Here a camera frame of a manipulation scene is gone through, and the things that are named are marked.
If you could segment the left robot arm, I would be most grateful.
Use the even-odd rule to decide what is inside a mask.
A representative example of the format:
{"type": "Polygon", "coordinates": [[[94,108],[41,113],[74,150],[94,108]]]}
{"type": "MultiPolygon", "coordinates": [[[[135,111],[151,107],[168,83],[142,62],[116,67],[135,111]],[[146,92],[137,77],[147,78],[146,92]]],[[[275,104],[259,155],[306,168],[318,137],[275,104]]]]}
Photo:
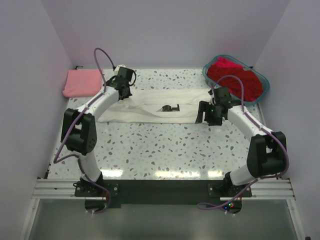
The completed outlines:
{"type": "Polygon", "coordinates": [[[101,90],[82,106],[65,110],[62,122],[61,145],[53,162],[57,164],[63,147],[77,158],[81,179],[87,182],[86,191],[99,196],[104,190],[102,173],[94,154],[98,137],[96,120],[113,104],[132,96],[130,87],[134,85],[137,74],[133,69],[119,65],[114,75],[103,80],[101,90]]]}

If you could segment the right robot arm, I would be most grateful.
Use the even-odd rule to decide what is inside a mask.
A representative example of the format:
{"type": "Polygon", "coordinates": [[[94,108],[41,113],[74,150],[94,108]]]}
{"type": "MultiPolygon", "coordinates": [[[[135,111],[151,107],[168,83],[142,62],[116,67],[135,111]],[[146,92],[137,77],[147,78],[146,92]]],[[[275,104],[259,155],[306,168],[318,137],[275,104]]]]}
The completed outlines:
{"type": "Polygon", "coordinates": [[[289,168],[286,136],[265,127],[247,110],[241,100],[231,97],[226,87],[208,91],[210,101],[200,101],[195,122],[221,126],[223,120],[234,124],[249,140],[246,163],[225,174],[213,189],[220,195],[235,196],[241,187],[258,179],[281,177],[289,168]]]}

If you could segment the white t shirt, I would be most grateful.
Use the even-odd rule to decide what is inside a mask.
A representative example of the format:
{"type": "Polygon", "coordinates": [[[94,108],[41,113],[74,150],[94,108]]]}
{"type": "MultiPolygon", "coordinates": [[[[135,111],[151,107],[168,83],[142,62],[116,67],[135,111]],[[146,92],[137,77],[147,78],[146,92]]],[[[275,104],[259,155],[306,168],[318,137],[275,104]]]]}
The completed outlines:
{"type": "Polygon", "coordinates": [[[209,102],[209,90],[134,90],[132,96],[112,104],[99,123],[194,124],[199,102],[209,102]]]}

